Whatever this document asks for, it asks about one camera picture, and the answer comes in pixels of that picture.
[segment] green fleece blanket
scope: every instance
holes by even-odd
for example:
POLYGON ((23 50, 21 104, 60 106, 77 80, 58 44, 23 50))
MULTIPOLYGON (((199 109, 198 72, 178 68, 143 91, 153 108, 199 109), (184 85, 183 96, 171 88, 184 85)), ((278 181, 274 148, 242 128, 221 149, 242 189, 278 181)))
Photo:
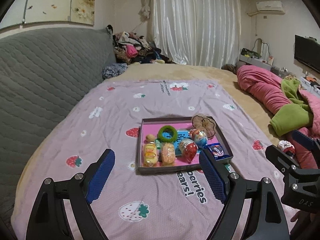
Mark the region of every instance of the green fleece blanket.
POLYGON ((308 103, 303 100, 298 92, 299 85, 300 81, 298 79, 284 79, 281 82, 281 90, 292 104, 282 106, 270 120, 270 124, 278 136, 301 127, 312 126, 313 113, 308 103))

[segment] pile of clothes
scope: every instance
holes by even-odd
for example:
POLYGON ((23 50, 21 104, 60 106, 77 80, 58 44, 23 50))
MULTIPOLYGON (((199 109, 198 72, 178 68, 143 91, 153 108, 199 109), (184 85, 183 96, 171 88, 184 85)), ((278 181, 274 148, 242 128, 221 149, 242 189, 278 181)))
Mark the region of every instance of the pile of clothes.
POLYGON ((161 49, 136 33, 113 35, 113 47, 118 63, 172 63, 168 57, 161 55, 161 49))

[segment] das logo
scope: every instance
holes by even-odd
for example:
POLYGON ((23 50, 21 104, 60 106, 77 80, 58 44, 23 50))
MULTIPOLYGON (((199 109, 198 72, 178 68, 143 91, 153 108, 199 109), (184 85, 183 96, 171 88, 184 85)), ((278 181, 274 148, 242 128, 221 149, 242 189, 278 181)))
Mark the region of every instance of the das logo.
POLYGON ((312 201, 310 201, 310 202, 308 202, 308 200, 304 200, 304 199, 301 199, 300 201, 299 201, 299 204, 300 205, 305 205, 305 206, 308 206, 308 207, 311 207, 312 206, 312 204, 313 204, 313 202, 312 201))

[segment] tray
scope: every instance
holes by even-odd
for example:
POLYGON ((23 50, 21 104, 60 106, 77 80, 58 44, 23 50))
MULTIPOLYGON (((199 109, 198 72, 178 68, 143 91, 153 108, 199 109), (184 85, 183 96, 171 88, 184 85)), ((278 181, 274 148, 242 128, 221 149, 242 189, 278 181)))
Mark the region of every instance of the tray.
MULTIPOLYGON (((146 143, 145 138, 148 134, 157 135, 158 131, 164 125, 171 125, 175 129, 177 129, 178 133, 181 131, 181 134, 185 134, 186 130, 190 130, 193 128, 192 117, 174 117, 174 118, 151 118, 151 119, 143 119, 141 124, 140 130, 140 137, 138 143, 138 150, 137 150, 137 171, 142 175, 150 175, 150 174, 159 174, 159 173, 170 173, 170 172, 178 172, 178 171, 194 171, 200 170, 201 166, 199 164, 199 152, 196 154, 195 158, 189 163, 184 157, 179 155, 180 151, 177 151, 177 158, 172 166, 162 166, 161 162, 158 162, 153 167, 146 167, 143 165, 143 147, 146 143)), ((223 136, 218 124, 216 126, 217 133, 215 136, 208 140, 207 144, 211 143, 220 143, 224 149, 224 151, 230 156, 225 159, 218 160, 223 164, 230 163, 231 159, 233 158, 233 153, 227 143, 225 137, 223 136)))

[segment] cable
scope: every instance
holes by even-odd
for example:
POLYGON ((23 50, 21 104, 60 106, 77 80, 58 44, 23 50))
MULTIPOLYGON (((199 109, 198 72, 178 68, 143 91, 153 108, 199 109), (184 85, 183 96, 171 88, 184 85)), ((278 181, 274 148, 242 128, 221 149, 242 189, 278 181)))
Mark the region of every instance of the cable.
POLYGON ((257 39, 256 39, 256 41, 254 42, 254 45, 253 45, 253 48, 252 48, 251 51, 253 51, 254 47, 256 46, 256 43, 257 43, 257 40, 258 40, 258 39, 260 39, 260 38, 257 38, 257 39))
POLYGON ((247 13, 247 15, 249 17, 252 17, 252 16, 255 16, 255 15, 260 14, 260 13, 261 13, 260 11, 257 11, 257 12, 254 12, 254 13, 247 13))
POLYGON ((258 35, 257 35, 257 16, 255 16, 255 21, 256 21, 256 24, 255 24, 256 33, 255 33, 255 35, 256 35, 256 37, 257 37, 257 36, 258 36, 258 35))
POLYGON ((268 46, 268 54, 269 54, 269 57, 271 57, 269 44, 268 44, 268 43, 266 43, 266 42, 263 42, 263 41, 262 41, 262 43, 263 43, 263 44, 266 44, 266 45, 268 46))
POLYGON ((254 45, 253 45, 253 48, 252 48, 251 51, 253 51, 254 47, 256 46, 257 40, 261 40, 261 42, 262 42, 263 44, 266 44, 266 45, 268 46, 268 54, 269 54, 269 57, 271 57, 269 44, 266 43, 266 42, 264 42, 264 41, 262 41, 261 38, 257 38, 257 39, 256 39, 256 41, 254 42, 254 45))

